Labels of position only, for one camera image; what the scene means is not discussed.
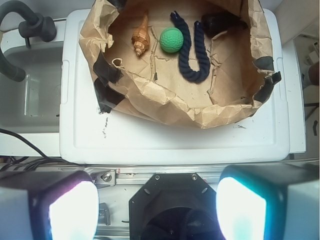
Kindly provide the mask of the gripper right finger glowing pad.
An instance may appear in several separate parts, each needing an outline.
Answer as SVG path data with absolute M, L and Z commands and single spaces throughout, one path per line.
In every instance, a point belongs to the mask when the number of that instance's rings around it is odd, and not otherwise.
M 318 163 L 232 164 L 216 189 L 216 214 L 227 240 L 318 240 Z

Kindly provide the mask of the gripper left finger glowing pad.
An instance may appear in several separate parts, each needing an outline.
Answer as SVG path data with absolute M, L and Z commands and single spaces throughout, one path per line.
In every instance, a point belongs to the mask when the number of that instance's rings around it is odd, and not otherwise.
M 2 171 L 2 240 L 92 240 L 99 194 L 84 171 Z

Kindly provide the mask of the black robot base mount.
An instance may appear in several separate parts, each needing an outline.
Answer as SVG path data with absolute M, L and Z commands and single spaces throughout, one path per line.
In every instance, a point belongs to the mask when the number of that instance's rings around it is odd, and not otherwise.
M 197 173 L 155 173 L 128 201 L 131 240 L 222 240 L 216 191 Z

